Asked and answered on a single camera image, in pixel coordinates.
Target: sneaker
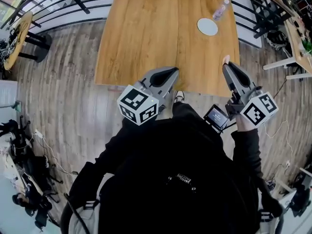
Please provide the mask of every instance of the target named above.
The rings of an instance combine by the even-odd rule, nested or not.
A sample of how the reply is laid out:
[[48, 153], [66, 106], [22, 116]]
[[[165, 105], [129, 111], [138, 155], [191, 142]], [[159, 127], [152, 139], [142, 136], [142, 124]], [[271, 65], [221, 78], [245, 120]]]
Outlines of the sneaker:
[[45, 158], [45, 167], [49, 168], [50, 165], [49, 165], [49, 160], [48, 160], [47, 155], [44, 155], [43, 157]]
[[184, 103], [184, 93], [182, 91], [176, 91], [174, 96], [174, 103], [182, 102]]

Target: wooden floor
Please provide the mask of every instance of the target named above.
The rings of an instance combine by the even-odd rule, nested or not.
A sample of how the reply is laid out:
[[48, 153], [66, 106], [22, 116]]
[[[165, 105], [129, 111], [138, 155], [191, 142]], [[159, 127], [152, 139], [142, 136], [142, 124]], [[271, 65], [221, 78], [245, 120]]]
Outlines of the wooden floor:
[[[31, 131], [38, 129], [43, 133], [47, 144], [54, 150], [58, 162], [67, 171], [80, 171], [86, 161], [94, 162], [107, 143], [121, 126], [122, 117], [117, 109], [116, 99], [121, 87], [94, 84], [94, 68], [98, 47], [105, 21], [77, 24], [62, 27], [49, 32], [53, 43], [46, 59], [41, 63], [19, 58], [13, 68], [13, 77], [18, 81], [18, 99], [22, 101], [22, 114], [30, 120]], [[287, 70], [276, 68], [264, 71], [262, 66], [279, 60], [282, 53], [274, 51], [264, 44], [258, 50], [240, 43], [240, 62], [252, 75], [257, 84], [274, 96], [285, 81]], [[24, 52], [32, 53], [33, 46], [27, 44]], [[289, 80], [275, 98], [279, 112], [267, 124], [269, 135], [273, 135], [281, 122], [289, 124], [289, 144], [286, 143], [287, 124], [284, 123], [276, 136], [270, 139], [264, 126], [259, 128], [262, 167], [265, 178], [277, 177], [287, 182], [293, 179], [302, 166], [312, 143], [312, 79], [303, 82]], [[224, 108], [226, 98], [186, 93], [186, 102], [201, 115], [209, 110], [213, 103]], [[159, 118], [170, 117], [166, 109]], [[233, 155], [234, 142], [230, 133], [235, 126], [222, 135], [224, 149]], [[51, 150], [42, 142], [35, 141], [37, 155], [46, 154], [53, 163]], [[278, 164], [291, 161], [291, 167], [284, 175], [284, 169]], [[57, 177], [64, 184], [56, 185], [60, 194], [69, 192], [74, 177], [56, 170]], [[54, 204], [51, 211], [59, 221], [65, 199]]]

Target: round wooden table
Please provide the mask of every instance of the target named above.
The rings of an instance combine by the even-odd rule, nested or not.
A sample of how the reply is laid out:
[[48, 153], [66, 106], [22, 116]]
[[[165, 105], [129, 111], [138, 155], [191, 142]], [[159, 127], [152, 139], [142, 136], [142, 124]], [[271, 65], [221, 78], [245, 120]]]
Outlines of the round wooden table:
[[[52, 39], [48, 34], [45, 34], [43, 37], [41, 37], [29, 32], [32, 18], [33, 13], [28, 11], [20, 18], [18, 24], [16, 25], [15, 29], [19, 28], [18, 40], [13, 53], [10, 54], [9, 58], [7, 58], [4, 62], [4, 68], [6, 70], [12, 68], [18, 57], [28, 58], [35, 60], [36, 62], [41, 62], [48, 54]], [[24, 42], [28, 42], [37, 46], [34, 56], [21, 52]]]

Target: small screen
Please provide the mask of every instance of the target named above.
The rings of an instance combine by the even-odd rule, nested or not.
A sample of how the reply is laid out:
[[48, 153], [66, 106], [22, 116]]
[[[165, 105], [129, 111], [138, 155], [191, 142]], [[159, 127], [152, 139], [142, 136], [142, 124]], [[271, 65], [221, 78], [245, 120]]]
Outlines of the small screen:
[[228, 121], [228, 118], [218, 111], [215, 107], [208, 114], [208, 118], [211, 119], [219, 128]]

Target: black jacket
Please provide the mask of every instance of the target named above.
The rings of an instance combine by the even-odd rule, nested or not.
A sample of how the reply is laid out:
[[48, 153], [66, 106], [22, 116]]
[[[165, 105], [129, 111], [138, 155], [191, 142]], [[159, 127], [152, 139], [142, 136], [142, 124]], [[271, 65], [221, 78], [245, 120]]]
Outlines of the black jacket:
[[[257, 188], [268, 211], [279, 216], [282, 210], [262, 180], [257, 130], [232, 137], [233, 161], [225, 155], [220, 135], [201, 120], [124, 125], [95, 164], [86, 163], [70, 201], [78, 208], [94, 200], [103, 175], [113, 173], [101, 190], [99, 233], [255, 233], [260, 221]], [[67, 205], [62, 233], [68, 233], [71, 215]]]

